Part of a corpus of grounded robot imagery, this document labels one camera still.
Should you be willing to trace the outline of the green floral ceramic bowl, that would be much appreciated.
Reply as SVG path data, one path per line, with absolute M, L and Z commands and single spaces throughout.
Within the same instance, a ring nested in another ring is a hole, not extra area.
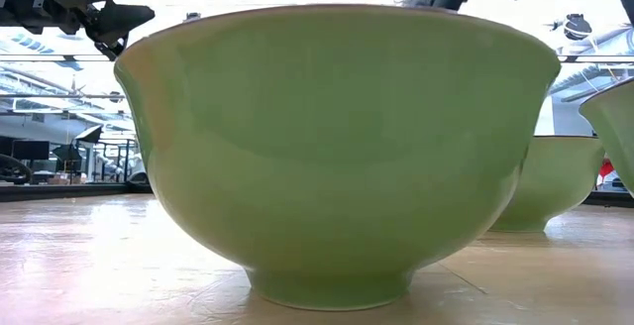
M 561 69 L 536 37 L 434 8 L 232 12 L 116 60 L 158 202 L 291 307 L 360 310 L 509 203 Z
M 552 218 L 590 195 L 603 157 L 597 137 L 534 137 L 513 197 L 490 229 L 542 232 Z
M 634 77 L 595 93 L 579 108 L 634 198 Z

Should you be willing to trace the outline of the black studio light hood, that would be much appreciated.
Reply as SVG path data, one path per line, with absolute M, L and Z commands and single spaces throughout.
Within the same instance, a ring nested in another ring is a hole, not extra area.
M 102 131 L 103 131 L 102 125 L 93 126 L 84 130 L 77 136 L 75 136 L 74 140 L 77 142 L 96 144 L 100 140 Z

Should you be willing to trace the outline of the black computer monitor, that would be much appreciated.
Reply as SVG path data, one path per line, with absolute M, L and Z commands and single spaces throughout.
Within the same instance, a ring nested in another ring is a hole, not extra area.
M 16 160 L 47 160 L 50 156 L 49 141 L 15 140 L 12 157 Z

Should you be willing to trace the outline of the ceiling duct with vent slots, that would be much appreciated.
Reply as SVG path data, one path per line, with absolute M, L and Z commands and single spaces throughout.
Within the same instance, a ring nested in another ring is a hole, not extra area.
M 67 35 L 57 28 L 44 28 L 35 35 L 22 27 L 0 27 L 0 54 L 79 54 L 91 49 L 82 30 Z

